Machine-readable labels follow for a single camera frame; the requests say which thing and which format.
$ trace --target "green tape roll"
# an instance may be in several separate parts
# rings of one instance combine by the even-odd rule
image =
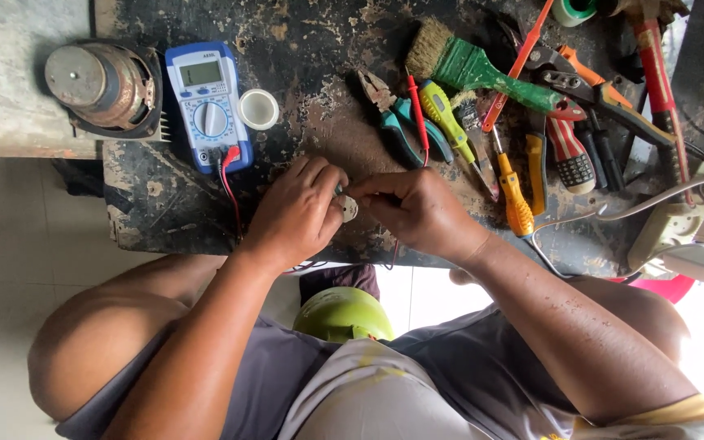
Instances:
[[[561,25],[574,27],[596,14],[596,0],[556,0],[551,12]]]

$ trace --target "paint brush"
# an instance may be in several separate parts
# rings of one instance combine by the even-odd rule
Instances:
[[[482,48],[454,37],[434,18],[422,22],[409,49],[406,67],[417,79],[430,78],[458,90],[492,88],[555,119],[586,118],[583,109],[566,96],[496,70]]]

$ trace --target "hand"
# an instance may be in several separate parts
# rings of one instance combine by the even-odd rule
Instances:
[[[343,220],[333,199],[336,185],[349,185],[347,174],[324,157],[301,156],[273,183],[254,213],[240,249],[281,272],[317,254]]]
[[[352,185],[349,195],[403,244],[455,264],[475,254],[491,234],[466,214],[432,168],[372,175]]]

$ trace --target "white cable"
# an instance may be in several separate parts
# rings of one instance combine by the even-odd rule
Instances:
[[[580,220],[582,218],[588,218],[591,216],[596,217],[598,220],[601,220],[602,222],[610,222],[612,220],[621,220],[621,218],[625,218],[630,215],[637,214],[640,211],[643,211],[645,209],[650,208],[653,205],[660,203],[661,201],[669,199],[671,196],[674,196],[675,194],[683,193],[687,189],[694,188],[695,186],[698,186],[698,185],[704,185],[704,176],[695,178],[689,182],[675,186],[672,189],[668,189],[664,193],[661,193],[658,196],[654,196],[651,199],[647,200],[646,202],[641,203],[640,205],[637,205],[635,207],[631,207],[630,209],[627,209],[627,210],[622,211],[617,214],[602,215],[602,212],[604,212],[605,209],[607,209],[607,204],[603,204],[596,211],[590,211],[590,212],[586,212],[586,213],[583,213],[580,215],[575,215],[574,217],[562,218],[559,220],[554,220],[553,222],[543,223],[543,224],[538,225],[537,227],[534,228],[534,232],[531,235],[531,237],[528,239],[527,243],[529,245],[531,245],[532,249],[537,253],[537,255],[540,256],[540,259],[542,260],[542,262],[546,266],[548,266],[548,269],[550,269],[550,271],[553,272],[554,275],[557,275],[560,278],[571,278],[573,275],[564,275],[561,272],[559,272],[558,269],[556,269],[555,266],[551,263],[550,259],[548,259],[548,256],[542,252],[542,249],[540,249],[540,247],[537,245],[537,242],[536,242],[537,231],[539,231],[540,229],[547,227],[547,226],[559,225],[560,223],[566,223],[566,222],[574,222],[576,220]],[[693,244],[692,243],[692,244],[680,244],[677,246],[668,247],[662,251],[655,253],[654,255],[650,255],[648,258],[645,259],[645,263],[643,265],[641,265],[639,268],[631,271],[628,274],[619,275],[619,277],[628,278],[631,275],[634,275],[635,273],[640,272],[640,269],[642,269],[645,266],[645,264],[647,264],[651,259],[662,254],[664,251],[669,251],[672,249],[676,249],[679,247],[685,247],[685,246],[704,246],[704,244]]]

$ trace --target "person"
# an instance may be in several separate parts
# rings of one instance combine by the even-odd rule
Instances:
[[[660,297],[554,277],[467,215],[430,168],[349,196],[494,305],[393,341],[319,341],[258,316],[327,246],[347,175],[295,160],[229,257],[168,255],[72,297],[28,356],[34,402],[73,440],[704,438],[680,372],[689,332]],[[198,299],[196,292],[213,276]]]

